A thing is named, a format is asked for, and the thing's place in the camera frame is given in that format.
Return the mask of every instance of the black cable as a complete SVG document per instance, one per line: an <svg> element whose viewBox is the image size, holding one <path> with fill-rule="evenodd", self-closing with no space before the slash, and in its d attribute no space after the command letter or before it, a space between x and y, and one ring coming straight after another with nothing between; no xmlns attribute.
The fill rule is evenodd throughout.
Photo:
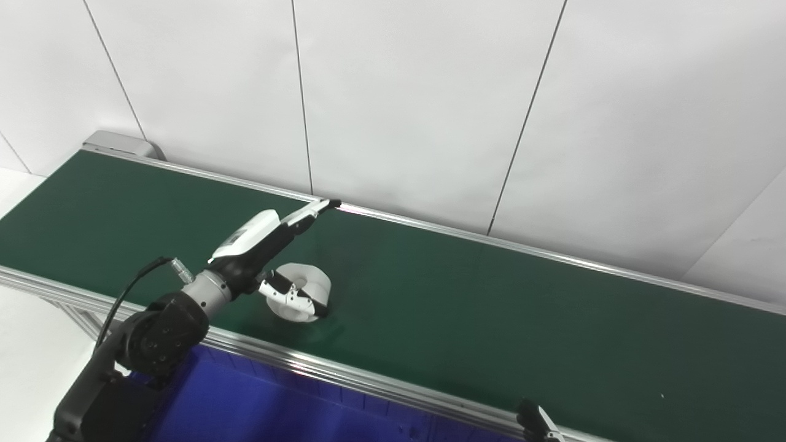
<svg viewBox="0 0 786 442"><path fill-rule="evenodd" d="M128 292L134 287L134 285L139 282L142 277L146 274L150 273L151 271L157 269L158 267L163 266L164 264L172 261L174 258L165 258L163 256L159 256L150 264L144 266L137 275L134 276L134 279L126 285L126 288L121 292L120 296L117 297L115 303L112 305L112 308L109 309L109 313L106 315L106 319L104 320L104 325L101 326L101 331L98 332L98 337L96 338L96 346L93 347L93 353L98 350L98 347L101 346L101 343L104 342L104 338L106 337L106 333L109 330L109 325L112 324L112 320L115 318L115 313L120 308L120 305L123 303L123 299L128 295Z"/></svg>

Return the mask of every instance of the metal frame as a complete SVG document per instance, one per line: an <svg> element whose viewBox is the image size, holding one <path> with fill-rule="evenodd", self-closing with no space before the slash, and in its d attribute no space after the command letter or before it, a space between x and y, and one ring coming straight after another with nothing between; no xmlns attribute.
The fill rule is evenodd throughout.
<svg viewBox="0 0 786 442"><path fill-rule="evenodd" d="M169 171L211 179L214 181L233 184L235 186L246 187L249 189L260 190L300 201L313 201L316 199L316 197L307 195L305 193L298 193L290 190L283 190L277 187L265 186L263 184L258 184L248 180L235 179L208 171L201 171L195 168L166 163L160 160L154 160L146 157L132 157L123 155L122 153L96 150L94 148L90 148L89 146L84 147L84 149L109 157L116 157L140 164L146 164L156 168L166 169ZM732 304L739 304L749 308L769 311L778 315L786 315L786 307L767 304L759 300L751 300L728 293L705 289L696 285L671 281L669 279L659 278L635 271L629 271L619 267L595 263L593 261L581 260L572 256L549 252L543 249L537 249L511 241L492 238L481 234L454 229L451 227L444 227L433 223L426 223L423 221L406 218L404 216L378 212L367 208L361 208L352 204L342 204L340 210L357 215L382 219L388 222L398 223L409 227L429 230L439 234L463 238L469 241L494 245L516 252L539 256L548 260L569 263L578 267L584 267L594 271L601 271L623 278L631 278L637 281L661 285L670 289L677 289L702 297L710 297ZM46 278L40 278L33 274L27 274L3 266L0 266L0 285L7 285L14 289L36 295L42 299L55 303L61 307L67 315L74 319L74 321L79 324L79 326L82 327L83 330L85 330L86 333L88 333L88 335L93 339L95 339L97 335L100 324L100 321L96 318L95 314L105 315L115 301L115 298L112 297L107 297L105 295L90 292L88 290L80 289L74 286L65 285ZM117 311L116 318L118 320L123 320L137 311L142 311L143 309L144 308L142 306L126 302L120 306L120 309ZM204 340L204 343L214 348L257 359L261 362L279 366L281 368L316 378L321 381L331 382L333 384L355 389L360 392L379 396L387 400L394 400L396 402L404 403L422 410L430 411L436 414L447 416L449 418L454 418L463 422L477 425L479 427L490 429L495 432L505 434L506 436L521 438L521 427L516 422L516 416L508 411L499 410L494 407L488 407L487 405L483 405L481 403L463 400L462 398L456 396L447 395L432 389L425 389L414 384L398 381L396 379L374 374L366 370L360 370L352 366L334 363L327 359L296 352L279 345L240 335L238 333L232 333L227 330L221 330L215 327L211 327L208 336ZM590 436L588 434L568 428L560 428L560 430L566 436L566 440L571 442L606 441L606 439L602 439L597 436Z"/></svg>

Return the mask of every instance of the white wall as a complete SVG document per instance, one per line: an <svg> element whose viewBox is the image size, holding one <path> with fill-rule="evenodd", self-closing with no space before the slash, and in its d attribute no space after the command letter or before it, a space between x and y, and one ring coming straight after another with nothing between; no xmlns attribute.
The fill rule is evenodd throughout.
<svg viewBox="0 0 786 442"><path fill-rule="evenodd" d="M783 2L569 0L539 84L561 0L87 5L95 27L79 0L0 3L0 167L144 131L182 164L786 304Z"/></svg>

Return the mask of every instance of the cable connector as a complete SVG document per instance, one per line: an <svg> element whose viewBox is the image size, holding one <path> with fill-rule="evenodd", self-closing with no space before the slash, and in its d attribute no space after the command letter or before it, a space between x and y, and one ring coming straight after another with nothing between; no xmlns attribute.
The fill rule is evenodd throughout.
<svg viewBox="0 0 786 442"><path fill-rule="evenodd" d="M169 264L172 266L172 270L174 270L174 272L178 275L178 278L180 278L183 283L190 284L194 282L194 275L181 260L178 258L172 258L172 261L170 261Z"/></svg>

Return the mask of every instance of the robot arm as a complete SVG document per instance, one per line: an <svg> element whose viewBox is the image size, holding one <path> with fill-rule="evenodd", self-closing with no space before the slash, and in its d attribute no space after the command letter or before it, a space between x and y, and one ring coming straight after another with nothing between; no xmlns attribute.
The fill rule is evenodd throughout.
<svg viewBox="0 0 786 442"><path fill-rule="evenodd" d="M48 441L138 439L174 370L207 335L210 318L241 293L257 291L263 267L317 216L340 204L314 201L281 221L275 211L259 213L219 246L192 282L120 324L58 405ZM277 276L269 273L264 280L281 288L283 280ZM317 303L311 305L324 313ZM115 370L116 362L149 380L125 378Z"/></svg>

